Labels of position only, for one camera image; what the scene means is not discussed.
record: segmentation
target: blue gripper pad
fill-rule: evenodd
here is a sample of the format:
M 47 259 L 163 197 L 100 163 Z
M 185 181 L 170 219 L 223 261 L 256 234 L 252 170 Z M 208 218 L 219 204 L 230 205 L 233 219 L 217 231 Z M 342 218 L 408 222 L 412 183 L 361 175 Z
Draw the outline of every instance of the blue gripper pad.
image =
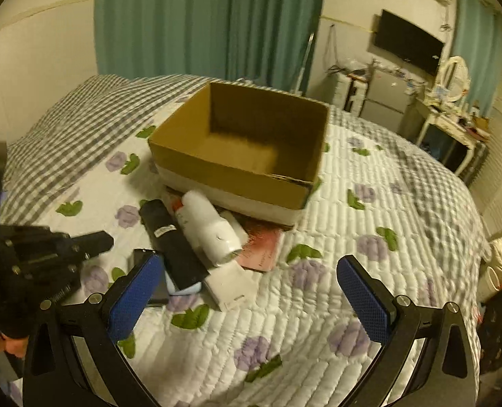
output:
M 341 290 L 349 300 L 353 310 L 356 312 L 362 326 L 366 330 L 371 341 L 386 344 L 391 333 L 391 326 L 394 322 L 395 309 L 391 305 L 393 298 L 382 282 L 372 279 L 353 255 L 342 257 L 336 268 L 336 275 Z M 391 310 L 385 308 L 381 303 L 390 296 Z
M 129 337 L 165 273 L 162 259 L 156 254 L 151 255 L 144 263 L 134 266 L 129 276 L 136 268 L 138 268 L 137 273 L 131 277 L 130 282 L 109 312 L 108 336 L 113 342 Z

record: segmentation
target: label sticker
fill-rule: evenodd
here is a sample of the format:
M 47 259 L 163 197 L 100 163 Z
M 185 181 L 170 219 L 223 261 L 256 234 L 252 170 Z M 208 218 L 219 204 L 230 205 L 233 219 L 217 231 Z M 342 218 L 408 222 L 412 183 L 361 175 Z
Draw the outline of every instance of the label sticker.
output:
M 158 239 L 163 234 L 166 234 L 168 231 L 175 231 L 177 228 L 174 225 L 162 226 L 160 228 L 155 229 L 153 233 L 155 237 Z

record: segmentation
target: black tv screen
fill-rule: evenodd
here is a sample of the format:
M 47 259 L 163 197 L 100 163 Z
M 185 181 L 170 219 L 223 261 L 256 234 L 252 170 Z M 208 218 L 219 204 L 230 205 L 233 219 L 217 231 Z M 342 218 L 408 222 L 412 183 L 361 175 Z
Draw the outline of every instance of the black tv screen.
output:
M 383 10 L 374 45 L 435 75 L 444 44 L 420 27 Z

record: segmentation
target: open cardboard box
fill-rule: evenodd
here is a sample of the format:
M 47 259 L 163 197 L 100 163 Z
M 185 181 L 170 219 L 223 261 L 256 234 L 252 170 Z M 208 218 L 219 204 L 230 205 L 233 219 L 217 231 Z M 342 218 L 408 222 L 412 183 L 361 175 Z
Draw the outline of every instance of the open cardboard box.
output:
M 149 137 L 165 185 L 292 226 L 317 179 L 328 122 L 324 104 L 212 82 Z

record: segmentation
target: teal curtain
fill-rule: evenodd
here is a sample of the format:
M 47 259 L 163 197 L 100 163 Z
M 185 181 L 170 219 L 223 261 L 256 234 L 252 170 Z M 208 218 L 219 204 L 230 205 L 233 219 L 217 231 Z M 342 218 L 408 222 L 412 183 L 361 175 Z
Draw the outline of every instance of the teal curtain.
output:
M 195 74 L 290 89 L 322 0 L 95 0 L 98 70 Z
M 227 78 L 292 88 L 321 6 L 322 0 L 232 0 Z
M 451 56 L 462 56 L 470 72 L 466 101 L 488 115 L 502 73 L 502 15 L 482 0 L 458 0 Z

